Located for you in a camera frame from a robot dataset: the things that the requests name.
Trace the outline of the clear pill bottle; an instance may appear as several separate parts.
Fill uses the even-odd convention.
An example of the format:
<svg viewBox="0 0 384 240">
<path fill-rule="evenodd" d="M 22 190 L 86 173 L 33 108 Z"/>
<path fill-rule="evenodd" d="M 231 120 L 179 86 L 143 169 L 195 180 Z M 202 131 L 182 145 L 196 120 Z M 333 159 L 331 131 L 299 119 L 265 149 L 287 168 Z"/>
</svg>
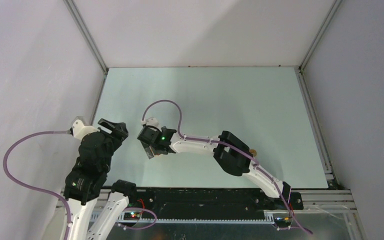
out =
<svg viewBox="0 0 384 240">
<path fill-rule="evenodd" d="M 250 149 L 249 153 L 255 158 L 257 156 L 257 151 L 255 149 Z"/>
</svg>

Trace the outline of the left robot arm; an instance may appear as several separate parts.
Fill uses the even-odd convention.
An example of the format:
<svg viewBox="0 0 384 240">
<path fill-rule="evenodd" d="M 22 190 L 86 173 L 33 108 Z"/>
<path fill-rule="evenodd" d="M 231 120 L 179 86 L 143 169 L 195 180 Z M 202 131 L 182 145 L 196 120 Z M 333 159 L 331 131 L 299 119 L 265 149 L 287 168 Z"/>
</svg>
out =
<svg viewBox="0 0 384 240">
<path fill-rule="evenodd" d="M 129 136 L 124 122 L 102 118 L 98 124 L 99 127 L 94 127 L 76 118 L 70 128 L 71 135 L 80 141 L 80 145 L 79 156 L 65 178 L 63 197 L 68 223 L 61 237 L 63 240 L 105 240 L 122 211 L 133 208 L 138 202 L 136 184 L 119 179 L 113 183 L 97 220 L 89 225 L 111 170 L 112 157 Z"/>
</svg>

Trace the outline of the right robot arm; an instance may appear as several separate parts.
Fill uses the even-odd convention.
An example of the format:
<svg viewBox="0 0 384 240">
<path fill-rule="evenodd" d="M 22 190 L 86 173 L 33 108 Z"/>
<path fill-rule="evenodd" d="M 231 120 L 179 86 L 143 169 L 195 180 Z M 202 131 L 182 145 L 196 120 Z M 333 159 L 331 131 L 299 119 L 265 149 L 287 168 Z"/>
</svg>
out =
<svg viewBox="0 0 384 240">
<path fill-rule="evenodd" d="M 250 148 L 229 131 L 215 137 L 193 137 L 175 129 L 143 125 L 137 139 L 149 158 L 177 153 L 212 156 L 227 174 L 245 177 L 258 186 L 275 208 L 292 211 L 292 187 L 264 169 Z"/>
</svg>

